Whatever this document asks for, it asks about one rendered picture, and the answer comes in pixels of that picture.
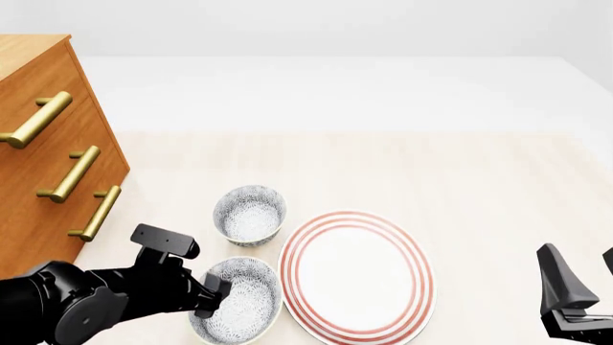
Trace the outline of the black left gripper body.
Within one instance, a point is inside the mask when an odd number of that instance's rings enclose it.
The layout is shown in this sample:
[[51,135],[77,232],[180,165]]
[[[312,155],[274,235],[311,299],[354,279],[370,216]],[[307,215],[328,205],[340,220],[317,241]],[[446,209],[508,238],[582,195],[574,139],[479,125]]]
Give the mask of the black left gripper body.
[[185,301],[186,311],[195,310],[195,308],[197,307],[197,299],[199,296],[210,296],[210,297],[214,296],[209,290],[207,290],[204,287],[205,275],[203,275],[203,280],[201,281],[196,280],[191,275],[189,275],[186,278],[187,279],[187,297]]

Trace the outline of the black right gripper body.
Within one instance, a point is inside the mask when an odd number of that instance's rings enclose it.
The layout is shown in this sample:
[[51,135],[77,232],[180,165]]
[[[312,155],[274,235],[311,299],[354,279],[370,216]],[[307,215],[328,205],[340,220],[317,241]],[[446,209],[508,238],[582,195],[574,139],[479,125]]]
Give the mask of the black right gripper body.
[[613,315],[590,315],[585,310],[540,308],[542,324],[550,338],[592,345],[613,345]]

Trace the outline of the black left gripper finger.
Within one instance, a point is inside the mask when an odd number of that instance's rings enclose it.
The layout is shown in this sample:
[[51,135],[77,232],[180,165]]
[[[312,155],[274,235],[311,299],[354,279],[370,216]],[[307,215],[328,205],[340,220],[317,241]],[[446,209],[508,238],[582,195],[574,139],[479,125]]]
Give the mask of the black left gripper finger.
[[222,298],[218,295],[199,296],[197,299],[197,307],[194,310],[194,315],[198,318],[211,318],[219,309]]
[[204,287],[217,297],[227,297],[230,294],[232,282],[208,272],[205,275]]

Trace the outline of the patterned grey bowl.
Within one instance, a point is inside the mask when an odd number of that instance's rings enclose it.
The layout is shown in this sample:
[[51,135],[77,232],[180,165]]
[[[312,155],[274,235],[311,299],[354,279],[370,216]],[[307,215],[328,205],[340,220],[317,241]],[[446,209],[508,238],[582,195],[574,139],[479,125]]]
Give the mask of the patterned grey bowl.
[[220,198],[213,211],[217,232],[236,246],[269,243],[280,232],[287,207],[283,196],[261,185],[240,186]]
[[232,284],[230,294],[210,318],[189,313],[194,334],[204,345],[250,345],[281,313],[283,289],[275,269],[258,258],[238,256],[208,272]]

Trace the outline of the flat plate on black stalk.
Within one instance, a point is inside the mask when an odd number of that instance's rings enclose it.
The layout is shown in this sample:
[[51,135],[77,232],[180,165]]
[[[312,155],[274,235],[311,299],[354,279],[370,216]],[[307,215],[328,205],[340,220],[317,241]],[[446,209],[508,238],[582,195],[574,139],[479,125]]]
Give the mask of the flat plate on black stalk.
[[130,240],[142,246],[136,266],[182,266],[184,259],[193,260],[200,254],[200,246],[193,237],[144,223],[136,226]]

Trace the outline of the white plate with red rings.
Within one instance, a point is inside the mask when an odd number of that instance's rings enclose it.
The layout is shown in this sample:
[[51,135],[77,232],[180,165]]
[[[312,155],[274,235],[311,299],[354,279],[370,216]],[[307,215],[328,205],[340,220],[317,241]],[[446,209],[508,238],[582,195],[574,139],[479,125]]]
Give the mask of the white plate with red rings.
[[408,345],[437,300],[433,266],[408,232],[369,212],[307,220],[279,254],[286,309],[325,345]]

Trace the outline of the wooden drawer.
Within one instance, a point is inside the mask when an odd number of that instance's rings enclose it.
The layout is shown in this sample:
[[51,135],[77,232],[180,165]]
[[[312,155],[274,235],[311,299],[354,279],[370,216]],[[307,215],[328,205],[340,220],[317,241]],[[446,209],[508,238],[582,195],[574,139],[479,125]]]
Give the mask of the wooden drawer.
[[[91,146],[101,153],[63,203],[36,195],[56,188],[76,166],[70,152]],[[15,169],[8,160],[0,161],[0,169],[6,173],[0,176],[0,279],[23,275],[47,261],[74,261],[85,241],[68,232],[84,229],[102,202],[94,193],[119,186],[129,171],[104,140],[41,146]]]
[[73,97],[72,102],[25,149],[14,149],[0,143],[0,160],[37,149],[75,111],[89,93],[71,54],[63,43],[50,48],[18,71],[0,81],[0,133],[13,132],[41,107],[38,98],[52,98],[61,91]]
[[56,188],[78,162],[69,154],[91,146],[101,151],[113,147],[91,100],[85,100],[67,117],[58,117],[25,149],[13,149],[8,143],[0,143],[0,220],[17,218],[22,212],[32,215],[38,207],[55,211],[62,206],[72,206],[84,197],[100,180],[96,168],[103,163],[102,155],[64,203],[38,197],[36,192]]

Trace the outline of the wooden cabinet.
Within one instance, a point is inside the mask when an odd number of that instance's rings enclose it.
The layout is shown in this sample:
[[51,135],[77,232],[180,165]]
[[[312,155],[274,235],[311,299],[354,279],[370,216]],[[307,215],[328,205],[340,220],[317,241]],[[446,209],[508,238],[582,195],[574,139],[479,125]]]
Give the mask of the wooden cabinet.
[[20,68],[32,62],[37,57],[49,51],[50,48],[63,43],[71,54],[81,78],[89,93],[89,98],[96,107],[100,117],[107,128],[108,135],[114,148],[120,154],[125,165],[129,168],[127,161],[122,153],[119,143],[116,140],[109,123],[107,122],[95,93],[82,70],[79,60],[70,43],[70,37],[66,34],[0,34],[0,81],[9,77]]

